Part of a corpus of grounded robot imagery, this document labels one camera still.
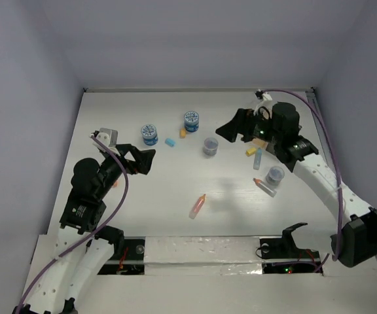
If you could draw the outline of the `clear jar dark pins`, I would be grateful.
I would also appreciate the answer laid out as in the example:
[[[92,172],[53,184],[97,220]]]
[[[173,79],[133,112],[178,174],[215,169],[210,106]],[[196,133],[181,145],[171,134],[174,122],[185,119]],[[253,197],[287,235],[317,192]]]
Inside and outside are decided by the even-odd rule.
[[[217,153],[219,142],[214,137],[208,137],[204,140],[203,152],[206,156],[214,156]]]
[[[279,166],[273,166],[266,175],[266,182],[272,186],[278,186],[285,176],[284,170]]]

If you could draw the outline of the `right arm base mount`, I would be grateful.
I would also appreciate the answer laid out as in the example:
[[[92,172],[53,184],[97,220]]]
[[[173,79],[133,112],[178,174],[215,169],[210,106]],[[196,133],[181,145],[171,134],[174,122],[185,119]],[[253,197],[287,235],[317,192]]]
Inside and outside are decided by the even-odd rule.
[[[290,275],[314,273],[321,265],[317,251],[299,249],[292,233],[307,223],[299,222],[284,229],[279,237],[260,238],[255,255],[262,261],[264,274]]]

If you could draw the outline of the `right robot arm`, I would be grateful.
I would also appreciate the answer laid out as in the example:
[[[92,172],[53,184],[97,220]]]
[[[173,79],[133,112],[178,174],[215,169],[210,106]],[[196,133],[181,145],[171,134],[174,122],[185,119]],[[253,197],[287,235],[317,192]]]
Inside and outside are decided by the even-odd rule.
[[[318,149],[300,135],[300,115],[290,103],[278,102],[265,116],[266,107],[238,109],[216,129],[233,143],[260,139],[274,146],[276,158],[301,179],[336,219],[334,231],[316,242],[317,250],[330,249],[341,264],[352,268],[377,255],[377,208],[349,189],[325,163]]]

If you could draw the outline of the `blue patterned tape roll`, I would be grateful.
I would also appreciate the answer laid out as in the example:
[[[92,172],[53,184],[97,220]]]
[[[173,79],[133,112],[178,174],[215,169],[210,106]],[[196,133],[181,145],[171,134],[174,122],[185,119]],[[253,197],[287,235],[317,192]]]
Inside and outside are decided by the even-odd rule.
[[[141,136],[148,146],[153,146],[158,142],[157,128],[153,124],[145,124],[141,128]]]
[[[196,111],[188,111],[184,115],[184,127],[188,132],[196,132],[199,127],[199,114]]]

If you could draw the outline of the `blue highlighter marker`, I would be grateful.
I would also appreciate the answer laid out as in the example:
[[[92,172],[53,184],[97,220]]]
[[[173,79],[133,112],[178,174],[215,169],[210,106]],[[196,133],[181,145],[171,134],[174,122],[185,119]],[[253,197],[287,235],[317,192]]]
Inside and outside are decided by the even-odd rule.
[[[258,148],[254,155],[254,161],[253,161],[253,169],[259,170],[261,165],[261,158],[262,158],[262,149]]]

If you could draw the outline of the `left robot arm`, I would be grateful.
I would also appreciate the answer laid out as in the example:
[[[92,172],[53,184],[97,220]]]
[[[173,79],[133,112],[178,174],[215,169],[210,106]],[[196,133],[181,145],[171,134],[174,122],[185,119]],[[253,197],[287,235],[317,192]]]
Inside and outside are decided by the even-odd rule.
[[[110,258],[124,250],[124,232],[102,220],[103,199],[119,177],[149,173],[156,151],[131,144],[96,146],[104,160],[79,160],[60,218],[52,260],[26,288],[14,313],[77,313],[90,284]]]

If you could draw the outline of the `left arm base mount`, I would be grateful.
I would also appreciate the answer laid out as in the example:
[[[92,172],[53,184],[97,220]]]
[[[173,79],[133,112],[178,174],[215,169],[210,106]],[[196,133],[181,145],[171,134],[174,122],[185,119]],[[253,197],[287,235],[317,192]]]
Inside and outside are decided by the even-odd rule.
[[[145,273],[145,238],[125,237],[124,244],[101,267],[99,275],[143,275]]]

